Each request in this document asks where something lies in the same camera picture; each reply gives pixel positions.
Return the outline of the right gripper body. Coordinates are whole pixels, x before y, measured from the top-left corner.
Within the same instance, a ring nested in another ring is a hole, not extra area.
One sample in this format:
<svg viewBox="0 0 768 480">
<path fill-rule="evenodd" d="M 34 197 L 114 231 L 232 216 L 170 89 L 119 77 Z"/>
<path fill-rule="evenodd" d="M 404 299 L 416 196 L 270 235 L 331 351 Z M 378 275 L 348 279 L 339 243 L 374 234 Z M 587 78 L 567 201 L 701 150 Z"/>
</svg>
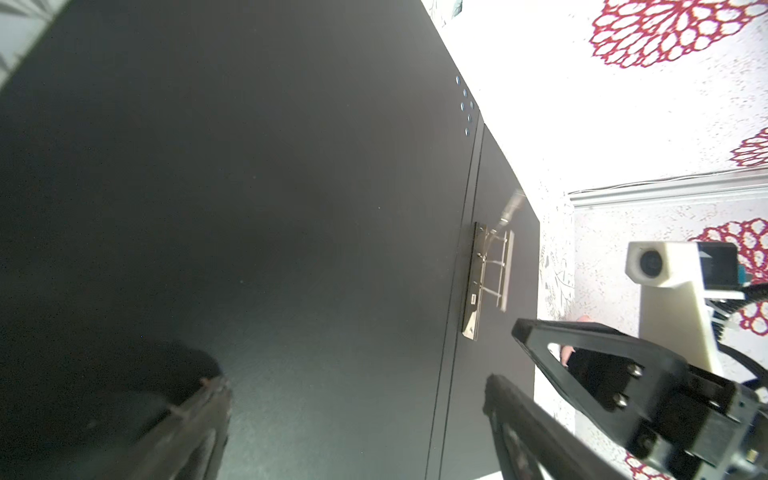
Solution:
<svg viewBox="0 0 768 480">
<path fill-rule="evenodd" d="M 765 479 L 767 405 L 740 383 L 696 378 L 641 424 L 635 457 L 674 479 Z"/>
</svg>

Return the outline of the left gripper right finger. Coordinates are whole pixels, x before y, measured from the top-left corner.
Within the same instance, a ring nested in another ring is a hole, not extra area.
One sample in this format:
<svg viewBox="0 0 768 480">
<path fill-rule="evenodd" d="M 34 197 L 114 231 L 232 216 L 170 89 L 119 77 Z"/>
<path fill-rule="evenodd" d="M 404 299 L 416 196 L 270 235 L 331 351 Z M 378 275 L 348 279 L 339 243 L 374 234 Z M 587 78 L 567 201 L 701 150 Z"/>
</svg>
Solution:
<svg viewBox="0 0 768 480">
<path fill-rule="evenodd" d="M 501 375 L 486 380 L 483 412 L 504 479 L 623 477 Z"/>
</svg>

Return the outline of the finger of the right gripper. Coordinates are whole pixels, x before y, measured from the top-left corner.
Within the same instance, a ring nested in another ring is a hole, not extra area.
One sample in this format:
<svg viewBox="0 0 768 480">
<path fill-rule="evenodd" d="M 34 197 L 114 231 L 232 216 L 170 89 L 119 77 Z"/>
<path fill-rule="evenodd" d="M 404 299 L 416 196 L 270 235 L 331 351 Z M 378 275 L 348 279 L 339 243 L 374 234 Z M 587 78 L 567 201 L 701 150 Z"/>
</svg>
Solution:
<svg viewBox="0 0 768 480">
<path fill-rule="evenodd" d="M 726 381 L 600 323 L 520 319 L 512 336 L 568 403 L 634 457 L 641 424 L 655 417 L 668 395 L 696 378 Z M 563 345 L 575 348 L 567 366 L 560 361 Z"/>
</svg>

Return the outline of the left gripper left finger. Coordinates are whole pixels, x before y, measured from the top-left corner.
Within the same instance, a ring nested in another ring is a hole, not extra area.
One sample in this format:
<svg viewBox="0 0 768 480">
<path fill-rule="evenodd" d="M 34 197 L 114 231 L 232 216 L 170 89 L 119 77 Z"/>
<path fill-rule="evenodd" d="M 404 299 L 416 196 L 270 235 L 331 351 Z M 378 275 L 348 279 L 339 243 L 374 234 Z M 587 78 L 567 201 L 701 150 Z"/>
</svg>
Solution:
<svg viewBox="0 0 768 480">
<path fill-rule="evenodd" d="M 202 378 L 175 405 L 152 393 L 101 398 L 89 479 L 215 479 L 228 440 L 232 391 L 224 376 Z"/>
</svg>

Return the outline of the blue black folder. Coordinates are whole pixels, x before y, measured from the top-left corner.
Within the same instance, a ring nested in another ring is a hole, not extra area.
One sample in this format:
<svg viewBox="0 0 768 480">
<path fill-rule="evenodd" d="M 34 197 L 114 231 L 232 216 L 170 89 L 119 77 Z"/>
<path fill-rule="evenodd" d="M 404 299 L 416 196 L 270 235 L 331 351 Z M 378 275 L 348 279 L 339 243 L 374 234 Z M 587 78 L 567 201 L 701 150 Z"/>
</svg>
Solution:
<svg viewBox="0 0 768 480">
<path fill-rule="evenodd" d="M 419 1 L 1 5 L 1 475 L 223 375 L 223 479 L 497 471 L 459 331 L 512 172 Z"/>
</svg>

